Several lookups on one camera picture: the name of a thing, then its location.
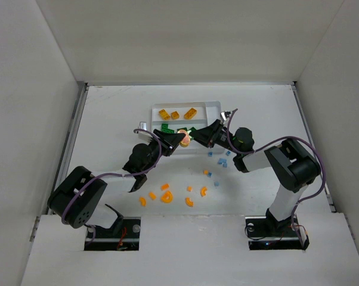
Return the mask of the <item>yellow square lego brick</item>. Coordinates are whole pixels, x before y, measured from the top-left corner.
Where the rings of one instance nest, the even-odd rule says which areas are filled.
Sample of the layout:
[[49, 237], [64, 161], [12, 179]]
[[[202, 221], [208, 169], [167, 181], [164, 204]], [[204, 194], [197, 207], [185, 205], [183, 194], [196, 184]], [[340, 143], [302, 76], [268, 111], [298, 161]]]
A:
[[171, 119], [172, 120], [177, 120], [179, 118], [180, 118], [180, 115], [179, 115], [179, 113], [177, 111], [174, 111], [174, 112], [171, 113]]

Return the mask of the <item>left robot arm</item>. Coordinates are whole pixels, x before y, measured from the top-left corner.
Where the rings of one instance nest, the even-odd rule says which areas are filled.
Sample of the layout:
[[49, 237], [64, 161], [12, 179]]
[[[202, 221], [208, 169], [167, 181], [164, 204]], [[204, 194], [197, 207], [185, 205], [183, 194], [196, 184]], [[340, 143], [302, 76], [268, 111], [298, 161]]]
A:
[[184, 133], [164, 133], [157, 129], [153, 132], [135, 129], [134, 133], [150, 135], [149, 143], [135, 145], [120, 171], [95, 176], [87, 168], [78, 166], [52, 192], [48, 208], [61, 217], [63, 224], [74, 229], [82, 226], [113, 229], [114, 222], [106, 218], [99, 222], [92, 220], [93, 215], [101, 213], [98, 204], [107, 188], [105, 179], [115, 178], [122, 191], [135, 192], [147, 181], [147, 173], [156, 167], [160, 158], [169, 157], [185, 139]]

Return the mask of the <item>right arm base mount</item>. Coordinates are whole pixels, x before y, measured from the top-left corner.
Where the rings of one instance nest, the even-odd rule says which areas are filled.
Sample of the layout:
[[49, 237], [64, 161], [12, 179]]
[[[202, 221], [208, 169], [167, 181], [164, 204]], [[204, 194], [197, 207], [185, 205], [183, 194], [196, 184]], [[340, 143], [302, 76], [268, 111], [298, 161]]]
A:
[[245, 217], [245, 235], [249, 250], [303, 250], [310, 245], [307, 230], [294, 218], [294, 225], [286, 222], [279, 228], [270, 227], [265, 216]]

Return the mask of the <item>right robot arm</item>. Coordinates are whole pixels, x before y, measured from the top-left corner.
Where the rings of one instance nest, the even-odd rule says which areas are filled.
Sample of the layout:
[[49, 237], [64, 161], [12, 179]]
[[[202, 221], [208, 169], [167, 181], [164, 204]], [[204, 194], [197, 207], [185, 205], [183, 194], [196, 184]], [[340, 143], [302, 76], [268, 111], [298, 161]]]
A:
[[271, 169], [279, 182], [276, 197], [265, 214], [265, 225], [269, 231], [278, 231], [290, 226], [295, 209], [302, 201], [301, 195], [318, 176], [325, 179], [325, 169], [317, 154], [311, 155], [304, 146], [307, 142], [294, 137], [278, 139], [254, 150], [252, 131], [238, 128], [231, 133], [228, 126], [216, 120], [211, 125], [192, 130], [190, 136], [207, 148], [219, 145], [234, 152], [234, 165], [239, 172], [249, 173], [262, 169]]

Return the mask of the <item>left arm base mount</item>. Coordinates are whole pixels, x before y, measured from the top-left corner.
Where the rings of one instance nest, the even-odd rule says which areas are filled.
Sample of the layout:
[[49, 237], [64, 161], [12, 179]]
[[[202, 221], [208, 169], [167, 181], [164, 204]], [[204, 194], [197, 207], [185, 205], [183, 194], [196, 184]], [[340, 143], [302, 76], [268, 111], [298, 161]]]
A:
[[95, 209], [87, 227], [85, 251], [138, 251], [141, 218], [125, 217], [105, 204]]

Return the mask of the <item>orange round lego piece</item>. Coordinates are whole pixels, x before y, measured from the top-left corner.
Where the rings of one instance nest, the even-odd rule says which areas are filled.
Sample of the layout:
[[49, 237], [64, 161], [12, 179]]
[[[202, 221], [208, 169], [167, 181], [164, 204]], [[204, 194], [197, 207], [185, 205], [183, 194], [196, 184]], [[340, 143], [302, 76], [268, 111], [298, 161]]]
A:
[[161, 202], [163, 203], [171, 203], [173, 200], [173, 195], [170, 191], [166, 191], [162, 196], [161, 196]]

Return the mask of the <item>yellow long lego brick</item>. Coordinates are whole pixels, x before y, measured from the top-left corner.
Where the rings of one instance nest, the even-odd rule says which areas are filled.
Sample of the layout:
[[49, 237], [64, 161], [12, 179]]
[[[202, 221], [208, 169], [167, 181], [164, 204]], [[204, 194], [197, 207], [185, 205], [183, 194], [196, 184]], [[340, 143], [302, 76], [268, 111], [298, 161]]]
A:
[[184, 119], [191, 120], [197, 114], [197, 110], [195, 108], [190, 108], [184, 115]]

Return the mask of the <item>orange small lego block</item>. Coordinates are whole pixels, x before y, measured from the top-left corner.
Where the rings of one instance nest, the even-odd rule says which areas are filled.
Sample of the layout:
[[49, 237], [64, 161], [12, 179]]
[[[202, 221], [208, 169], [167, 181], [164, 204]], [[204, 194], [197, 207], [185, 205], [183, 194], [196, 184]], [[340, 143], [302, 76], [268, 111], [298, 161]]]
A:
[[153, 192], [150, 192], [148, 195], [152, 200], [156, 199], [156, 195]]

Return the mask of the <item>green lego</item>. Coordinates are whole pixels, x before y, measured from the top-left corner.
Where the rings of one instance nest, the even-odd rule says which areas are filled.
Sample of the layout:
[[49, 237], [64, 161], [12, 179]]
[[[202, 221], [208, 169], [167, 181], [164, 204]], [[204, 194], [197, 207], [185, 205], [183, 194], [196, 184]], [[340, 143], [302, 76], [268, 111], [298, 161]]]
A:
[[170, 129], [169, 125], [166, 123], [161, 124], [161, 131], [164, 133], [174, 133], [174, 130]]

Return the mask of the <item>orange round figure piece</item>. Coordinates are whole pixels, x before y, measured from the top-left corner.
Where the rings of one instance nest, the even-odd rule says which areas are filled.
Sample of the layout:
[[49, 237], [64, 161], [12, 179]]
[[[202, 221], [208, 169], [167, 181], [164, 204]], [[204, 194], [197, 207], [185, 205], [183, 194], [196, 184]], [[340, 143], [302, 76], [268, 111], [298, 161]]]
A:
[[180, 146], [182, 146], [182, 147], [184, 147], [184, 148], [188, 147], [188, 146], [190, 145], [190, 142], [191, 142], [191, 139], [190, 139], [190, 136], [189, 136], [188, 132], [187, 132], [187, 131], [182, 131], [182, 132], [180, 131], [180, 132], [178, 132], [178, 133], [184, 135], [183, 139], [182, 139], [181, 142], [179, 143]]

